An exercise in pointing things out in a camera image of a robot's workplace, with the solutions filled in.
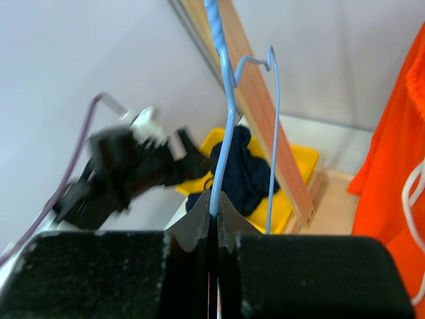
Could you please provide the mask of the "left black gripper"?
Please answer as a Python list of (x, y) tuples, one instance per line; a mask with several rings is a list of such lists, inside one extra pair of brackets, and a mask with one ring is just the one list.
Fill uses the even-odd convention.
[(181, 159), (174, 158), (168, 140), (159, 146), (143, 144), (142, 160), (129, 171), (129, 193), (132, 196), (139, 196), (152, 187), (176, 186), (200, 179), (216, 165), (216, 158), (201, 152), (186, 128), (179, 128), (177, 135), (186, 151)]

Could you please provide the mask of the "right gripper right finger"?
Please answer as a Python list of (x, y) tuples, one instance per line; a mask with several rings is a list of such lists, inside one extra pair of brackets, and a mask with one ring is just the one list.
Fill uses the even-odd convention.
[(217, 214), (218, 287), (222, 318), (241, 318), (240, 269), (236, 254), (236, 237), (261, 235), (234, 207), (225, 192), (220, 193)]

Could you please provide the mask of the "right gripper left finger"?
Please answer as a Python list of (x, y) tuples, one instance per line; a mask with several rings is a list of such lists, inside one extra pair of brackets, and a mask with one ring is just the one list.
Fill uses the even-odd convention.
[(165, 318), (208, 317), (210, 198), (210, 191), (204, 191), (167, 231), (171, 241), (164, 280)]

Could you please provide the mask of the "navy blue shorts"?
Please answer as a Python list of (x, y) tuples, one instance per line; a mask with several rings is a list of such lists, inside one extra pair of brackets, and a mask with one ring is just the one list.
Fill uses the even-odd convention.
[[(215, 128), (207, 136), (202, 147), (206, 146), (204, 150), (209, 157), (218, 159), (223, 137), (224, 129), (220, 128)], [(234, 208), (244, 217), (251, 216), (262, 200), (268, 197), (271, 174), (268, 162), (254, 156), (248, 149), (250, 142), (253, 142), (250, 130), (245, 126), (235, 126), (221, 186), (221, 191), (226, 193)], [(204, 190), (212, 188), (215, 172), (216, 164), (196, 180), (185, 204), (186, 212), (193, 208)]]

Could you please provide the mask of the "orange mesh shorts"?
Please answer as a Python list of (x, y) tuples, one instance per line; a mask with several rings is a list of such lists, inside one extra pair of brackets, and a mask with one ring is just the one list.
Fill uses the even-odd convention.
[(416, 35), (373, 134), (366, 160), (347, 189), (359, 196), (353, 235), (380, 241), (391, 253), (410, 298), (424, 277), (424, 250), (412, 238), (402, 189), (424, 160), (424, 29)]

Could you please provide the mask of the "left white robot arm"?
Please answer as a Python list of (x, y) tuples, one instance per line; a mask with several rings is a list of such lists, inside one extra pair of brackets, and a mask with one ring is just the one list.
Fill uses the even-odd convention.
[(177, 130), (186, 154), (175, 158), (169, 140), (148, 137), (140, 142), (129, 128), (112, 128), (88, 139), (91, 156), (79, 179), (66, 184), (52, 207), (53, 222), (97, 230), (113, 213), (152, 187), (171, 187), (202, 178), (216, 165), (200, 151), (186, 129)]

